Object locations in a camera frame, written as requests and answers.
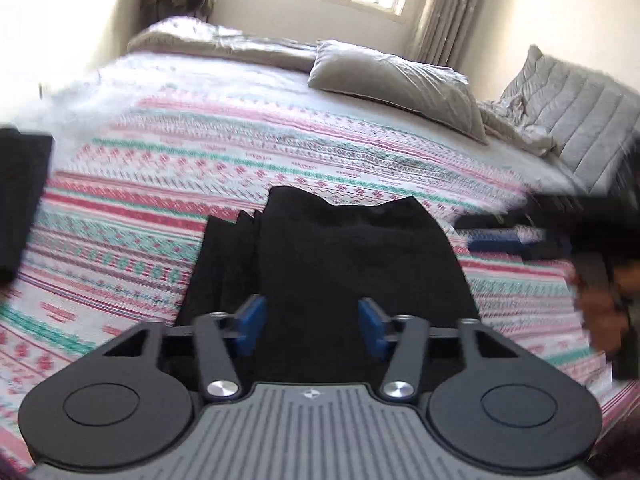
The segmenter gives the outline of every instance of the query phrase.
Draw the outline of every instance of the silver bolt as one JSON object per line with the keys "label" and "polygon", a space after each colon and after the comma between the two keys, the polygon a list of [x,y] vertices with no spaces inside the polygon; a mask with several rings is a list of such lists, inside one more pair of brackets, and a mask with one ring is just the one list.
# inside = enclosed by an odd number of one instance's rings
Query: silver bolt
{"label": "silver bolt", "polygon": [[214,397],[231,397],[240,387],[233,381],[213,381],[207,386],[207,393]]}
{"label": "silver bolt", "polygon": [[404,381],[391,381],[382,388],[382,393],[387,397],[404,399],[414,394],[414,387]]}

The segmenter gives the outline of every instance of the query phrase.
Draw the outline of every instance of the striped bedspread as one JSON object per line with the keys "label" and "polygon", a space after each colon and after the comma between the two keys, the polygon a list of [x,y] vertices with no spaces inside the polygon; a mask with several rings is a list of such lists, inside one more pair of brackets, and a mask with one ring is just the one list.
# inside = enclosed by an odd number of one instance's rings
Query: striped bedspread
{"label": "striped bedspread", "polygon": [[0,297],[0,448],[31,463],[20,402],[142,319],[172,322],[209,214],[234,220],[275,185],[334,204],[415,196],[448,231],[485,323],[600,399],[606,427],[638,398],[588,348],[567,264],[479,258],[447,223],[521,199],[514,173],[421,137],[275,102],[167,89],[143,98],[50,178],[18,280]]}

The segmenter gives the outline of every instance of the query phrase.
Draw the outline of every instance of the wall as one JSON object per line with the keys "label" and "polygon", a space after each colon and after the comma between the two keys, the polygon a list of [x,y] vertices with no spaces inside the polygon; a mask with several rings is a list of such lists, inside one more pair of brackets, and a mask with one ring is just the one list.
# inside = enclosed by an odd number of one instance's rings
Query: wall
{"label": "wall", "polygon": [[458,69],[498,98],[532,43],[640,91],[640,0],[482,0]]}
{"label": "wall", "polygon": [[402,16],[337,0],[217,0],[209,21],[273,38],[334,39],[402,54],[420,0],[406,0]]}
{"label": "wall", "polygon": [[0,0],[0,120],[126,50],[140,0]]}

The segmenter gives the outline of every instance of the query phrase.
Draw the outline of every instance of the hand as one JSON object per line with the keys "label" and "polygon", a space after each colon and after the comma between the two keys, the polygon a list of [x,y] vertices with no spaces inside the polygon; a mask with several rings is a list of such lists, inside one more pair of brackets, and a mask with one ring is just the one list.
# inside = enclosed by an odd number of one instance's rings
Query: hand
{"label": "hand", "polygon": [[[615,286],[621,294],[640,292],[640,262],[614,269]],[[585,286],[580,277],[572,279],[578,287],[576,308],[582,311],[585,328],[591,335],[591,346],[603,352],[616,352],[629,330],[626,313],[615,310],[610,290]]]}

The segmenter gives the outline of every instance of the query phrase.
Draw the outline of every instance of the bed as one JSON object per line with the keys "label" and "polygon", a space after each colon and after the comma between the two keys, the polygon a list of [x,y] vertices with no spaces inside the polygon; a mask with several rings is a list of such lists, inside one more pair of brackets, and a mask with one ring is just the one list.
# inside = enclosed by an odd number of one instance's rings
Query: bed
{"label": "bed", "polygon": [[586,384],[606,432],[637,402],[591,352],[568,264],[472,256],[450,227],[564,174],[402,110],[312,90],[308,75],[225,59],[135,52],[20,113],[56,139],[17,281],[0,298],[0,448],[31,464],[17,426],[35,384],[143,319],[171,323],[209,214],[233,221],[275,185],[335,204],[415,196],[442,225],[488,325]]}

